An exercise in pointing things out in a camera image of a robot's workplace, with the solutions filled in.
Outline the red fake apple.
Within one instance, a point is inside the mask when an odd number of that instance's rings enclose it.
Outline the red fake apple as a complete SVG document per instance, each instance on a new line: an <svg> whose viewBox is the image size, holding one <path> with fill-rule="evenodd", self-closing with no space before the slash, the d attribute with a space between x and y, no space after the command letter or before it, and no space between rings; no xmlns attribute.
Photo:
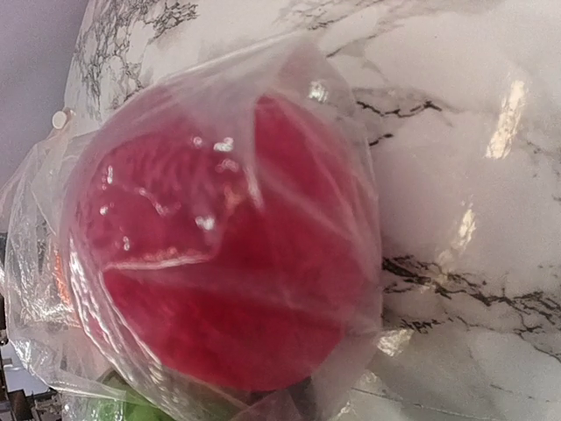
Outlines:
<svg viewBox="0 0 561 421"><path fill-rule="evenodd" d="M117 118L76 170L69 231L128 350L218 387L312 375L377 283L370 175L314 112L264 95L232 125L168 110Z"/></svg>

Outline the clear zip top bag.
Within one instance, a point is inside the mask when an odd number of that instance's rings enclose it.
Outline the clear zip top bag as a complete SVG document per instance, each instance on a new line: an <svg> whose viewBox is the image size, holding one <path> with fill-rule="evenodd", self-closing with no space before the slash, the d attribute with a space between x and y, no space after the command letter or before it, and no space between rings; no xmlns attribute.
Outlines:
<svg viewBox="0 0 561 421"><path fill-rule="evenodd" d="M343 76L284 35L75 115L1 190L1 293L65 420L334 420L383 330Z"/></svg>

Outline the orange fake orange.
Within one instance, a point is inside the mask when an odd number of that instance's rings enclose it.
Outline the orange fake orange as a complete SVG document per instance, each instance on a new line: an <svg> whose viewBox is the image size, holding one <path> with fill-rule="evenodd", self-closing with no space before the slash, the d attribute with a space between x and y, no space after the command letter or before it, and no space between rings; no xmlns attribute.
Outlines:
<svg viewBox="0 0 561 421"><path fill-rule="evenodd" d="M53 276L56 284L56 288L58 290L58 294L60 296L61 301L66 306L72 305L72 299L70 296L69 288L67 285L67 281L64 275L64 268L62 258L60 253L57 249L53 250Z"/></svg>

